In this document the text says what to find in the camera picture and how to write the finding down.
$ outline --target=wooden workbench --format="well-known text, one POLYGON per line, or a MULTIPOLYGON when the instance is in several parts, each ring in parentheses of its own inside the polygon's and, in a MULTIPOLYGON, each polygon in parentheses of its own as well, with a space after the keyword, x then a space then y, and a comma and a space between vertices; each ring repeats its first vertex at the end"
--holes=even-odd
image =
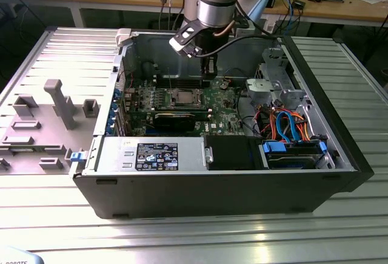
MULTIPOLYGON (((0 0, 0 2, 15 2, 16 0, 0 0)), ((160 0, 24 0, 29 4, 63 6, 71 9, 75 25, 83 27, 79 9, 81 8, 99 8, 125 11, 147 11, 158 12, 160 10, 160 0)), ((388 12, 388 2, 379 2, 371 5, 361 0, 345 0, 338 2, 310 2, 300 0, 306 3, 302 21, 370 25, 378 26, 388 12)), ((173 13, 179 11, 182 0, 172 0, 173 13)), ((274 8, 266 8, 264 17, 277 20, 281 15, 285 15, 287 9, 282 0, 276 0, 274 8)))

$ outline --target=green circuit board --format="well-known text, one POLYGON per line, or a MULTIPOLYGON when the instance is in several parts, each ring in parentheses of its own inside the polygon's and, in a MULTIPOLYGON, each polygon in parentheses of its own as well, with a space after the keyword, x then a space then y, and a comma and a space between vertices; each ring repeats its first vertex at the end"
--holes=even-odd
MULTIPOLYGON (((198 119, 196 119, 193 131, 175 133, 174 136, 244 135, 235 109, 236 89, 228 87, 226 90, 221 90, 222 83, 225 82, 213 80, 210 87, 198 90, 202 99, 202 109, 178 111, 194 114, 198 119)), ((172 99, 171 93, 174 91, 174 89, 160 89, 142 84, 132 89, 131 93, 127 92, 125 94, 125 109, 130 124, 129 135, 161 135, 153 129, 152 118, 157 113, 168 112, 172 99)))

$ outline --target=blue cable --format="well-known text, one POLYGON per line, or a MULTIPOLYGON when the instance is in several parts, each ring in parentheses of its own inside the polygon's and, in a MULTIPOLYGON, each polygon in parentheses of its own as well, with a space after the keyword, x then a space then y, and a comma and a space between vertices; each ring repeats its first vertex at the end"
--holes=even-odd
POLYGON ((280 136, 286 140, 286 142, 291 143, 290 139, 287 138, 287 137, 283 134, 283 132, 282 132, 282 130, 281 130, 281 126, 280 126, 280 118, 281 118, 281 116, 282 116, 283 114, 285 114, 285 115, 287 115, 287 116, 289 117, 290 128, 291 128, 291 133, 292 133, 293 139, 294 139, 295 141, 300 141, 301 138, 300 138, 298 132, 297 132, 296 129, 295 129, 295 122, 294 122, 294 120, 293 120, 293 117, 292 117, 292 115, 289 114, 288 112, 282 111, 282 112, 280 112, 280 113, 278 114, 278 117, 276 118, 276 130, 278 131, 278 133, 280 134, 280 136))
POLYGON ((291 5, 291 2, 290 0, 286 0, 287 3, 289 4, 289 9, 290 9, 290 20, 289 20, 289 23, 287 24, 287 28, 286 28, 286 32, 284 33, 284 35, 287 35, 287 33, 289 32, 290 30, 290 26, 291 26, 291 23, 292 23, 292 16, 293 16, 293 8, 292 8, 292 5, 291 5))

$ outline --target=warning label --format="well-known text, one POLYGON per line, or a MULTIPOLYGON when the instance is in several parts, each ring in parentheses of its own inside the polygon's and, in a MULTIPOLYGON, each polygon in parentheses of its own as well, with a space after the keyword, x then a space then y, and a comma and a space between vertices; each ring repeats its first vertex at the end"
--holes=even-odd
POLYGON ((178 170, 178 144, 138 144, 136 170, 176 171, 178 170))

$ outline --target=motherboard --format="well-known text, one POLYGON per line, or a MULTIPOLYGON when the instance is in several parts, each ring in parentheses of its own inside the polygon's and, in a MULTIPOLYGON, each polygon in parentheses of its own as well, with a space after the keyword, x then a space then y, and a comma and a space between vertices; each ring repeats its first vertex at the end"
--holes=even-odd
POLYGON ((229 82, 213 80, 202 88, 165 88, 149 81, 135 83, 126 88, 123 98, 127 135, 244 135, 236 111, 241 89, 229 87, 229 82))

